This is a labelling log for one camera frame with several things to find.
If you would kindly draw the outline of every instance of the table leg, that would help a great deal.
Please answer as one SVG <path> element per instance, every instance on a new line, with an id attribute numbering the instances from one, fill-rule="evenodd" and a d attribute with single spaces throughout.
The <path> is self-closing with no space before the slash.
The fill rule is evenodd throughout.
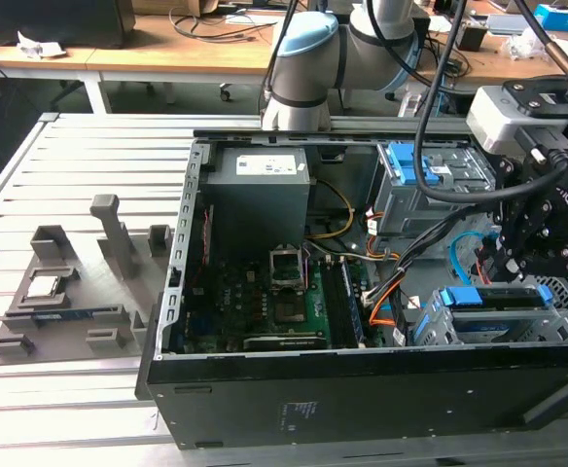
<path id="1" fill-rule="evenodd" d="M 88 91 L 89 104 L 91 111 L 94 114 L 111 114 L 111 105 L 109 104 L 109 97 L 103 87 L 102 82 L 94 80 L 83 80 Z"/>
<path id="2" fill-rule="evenodd" d="M 174 94 L 174 87 L 171 83 L 163 83 L 163 91 L 165 92 L 165 102 L 167 105 L 176 103 L 176 95 Z"/>

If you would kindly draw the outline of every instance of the wire bundle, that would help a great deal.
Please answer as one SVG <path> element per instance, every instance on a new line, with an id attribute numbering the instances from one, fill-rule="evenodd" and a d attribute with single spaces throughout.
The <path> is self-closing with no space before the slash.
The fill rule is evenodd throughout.
<path id="1" fill-rule="evenodd" d="M 179 17 L 178 19 L 174 20 L 173 14 L 174 14 L 174 11 L 176 11 L 178 8 L 181 8 L 181 7 L 173 7 L 169 10 L 169 13 L 168 13 L 169 22 L 171 22 L 171 25 L 174 27 L 174 30 L 178 34 L 181 34 L 185 37 L 188 37 L 189 39 L 196 39 L 198 41 L 208 42 L 208 43 L 213 43 L 213 44 L 236 44 L 238 42 L 251 42 L 251 41 L 255 40 L 255 37 L 248 36 L 248 35 L 246 35 L 246 33 L 257 31 L 259 34 L 261 34 L 260 31 L 262 29 L 265 29 L 267 27 L 271 27 L 275 24 L 274 22 L 271 22 L 269 24 L 256 24 L 247 15 L 236 14 L 237 16 L 248 18 L 253 23 L 253 26 L 244 27 L 242 29 L 237 29 L 235 31 L 223 32 L 221 34 L 196 34 L 195 30 L 201 24 L 214 26 L 216 24 L 219 24 L 219 23 L 225 21 L 226 19 L 224 18 L 224 19 L 221 19 L 219 21 L 209 23 L 209 22 L 206 22 L 203 19 L 200 19 L 200 18 L 197 18 L 197 17 L 194 17 L 194 16 L 188 16 L 188 17 Z M 188 19 L 192 19 L 194 21 L 194 24 L 191 27 L 191 29 L 187 30 L 187 29 L 183 29 L 182 27 L 180 27 L 180 25 Z"/>

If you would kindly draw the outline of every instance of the wooden desk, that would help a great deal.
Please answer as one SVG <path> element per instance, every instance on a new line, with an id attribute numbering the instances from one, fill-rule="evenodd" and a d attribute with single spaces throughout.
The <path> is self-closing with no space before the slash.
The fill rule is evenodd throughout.
<path id="1" fill-rule="evenodd" d="M 32 60 L 16 47 L 0 47 L 0 68 L 87 70 L 86 63 L 94 50 L 87 47 L 69 47 L 65 56 Z"/>
<path id="2" fill-rule="evenodd" d="M 219 18 L 210 19 L 217 22 Z M 191 21 L 181 24 L 190 29 Z M 200 25 L 196 34 L 221 34 L 251 26 Z M 96 50 L 88 59 L 88 70 L 147 71 L 163 73 L 205 73 L 263 75 L 270 57 L 271 27 L 253 32 L 251 42 L 213 44 L 185 37 L 174 30 L 168 17 L 138 17 L 124 49 Z"/>
<path id="3" fill-rule="evenodd" d="M 476 10 L 478 15 L 502 14 L 487 1 L 470 0 L 468 11 Z M 553 32 L 553 35 L 568 40 L 568 33 Z M 431 36 L 445 42 L 446 34 L 431 33 Z M 507 80 L 530 78 L 534 76 L 561 74 L 560 68 L 550 58 L 530 58 L 512 60 L 502 52 L 502 46 L 508 36 L 494 36 L 486 34 L 479 52 L 461 52 L 468 58 L 472 71 L 459 79 L 462 84 L 494 84 Z M 425 52 L 418 66 L 420 74 L 431 78 L 435 74 L 436 64 L 430 53 Z"/>
<path id="4" fill-rule="evenodd" d="M 468 9 L 478 14 L 500 13 L 486 0 L 470 0 Z M 195 32 L 218 34 L 241 29 L 241 25 L 226 24 L 211 18 L 209 25 Z M 183 27 L 191 27 L 188 21 Z M 148 81 L 166 83 L 230 83 L 258 84 L 270 57 L 272 28 L 250 33 L 251 42 L 212 44 L 178 34 L 168 17 L 138 17 L 135 30 L 121 50 L 68 48 L 68 55 L 40 61 L 26 58 L 12 47 L 0 47 L 0 67 L 13 78 L 43 78 L 80 80 L 86 85 L 94 113 L 109 113 L 110 106 L 102 87 L 103 81 Z M 445 34 L 434 34 L 445 41 Z M 568 39 L 568 34 L 557 34 Z M 460 79 L 462 85 L 498 83 L 538 75 L 558 74 L 551 60 L 533 58 L 511 60 L 499 51 L 506 37 L 487 35 L 477 53 L 464 53 L 472 71 Z M 419 65 L 422 75 L 435 74 L 435 61 L 424 54 Z"/>

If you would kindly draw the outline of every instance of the aluminum extrusion table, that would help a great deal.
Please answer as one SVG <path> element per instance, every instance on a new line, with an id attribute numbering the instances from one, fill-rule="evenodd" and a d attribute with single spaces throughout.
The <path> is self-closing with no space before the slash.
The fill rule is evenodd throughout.
<path id="1" fill-rule="evenodd" d="M 174 226 L 194 128 L 258 125 L 251 116 L 44 115 L 0 175 L 0 316 L 29 262 L 38 225 L 98 235 L 90 200 L 115 193 L 131 232 Z M 334 119 L 334 126 L 415 122 L 348 118 Z M 0 367 L 0 465 L 411 466 L 443 459 L 440 465 L 522 466 L 566 465 L 568 459 L 568 415 L 537 433 L 181 452 L 156 406 L 135 400 L 138 366 L 137 358 L 126 358 Z"/>

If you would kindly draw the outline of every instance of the blue cable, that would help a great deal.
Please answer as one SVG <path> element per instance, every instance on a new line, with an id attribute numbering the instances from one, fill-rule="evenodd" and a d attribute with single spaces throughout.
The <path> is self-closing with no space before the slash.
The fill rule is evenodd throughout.
<path id="1" fill-rule="evenodd" d="M 445 84 L 445 76 L 442 76 L 442 86 Z M 438 107 L 436 108 L 436 117 L 440 116 L 440 109 L 442 109 L 442 102 L 444 101 L 444 93 L 440 92 L 440 97 L 438 99 Z"/>
<path id="2" fill-rule="evenodd" d="M 459 234 L 450 242 L 450 246 L 448 247 L 448 258 L 450 259 L 452 267 L 455 269 L 455 272 L 464 283 L 464 285 L 472 285 L 468 274 L 463 270 L 463 268 L 459 264 L 459 259 L 457 258 L 457 242 L 466 236 L 477 236 L 481 240 L 485 238 L 485 235 L 475 231 L 467 231 Z"/>

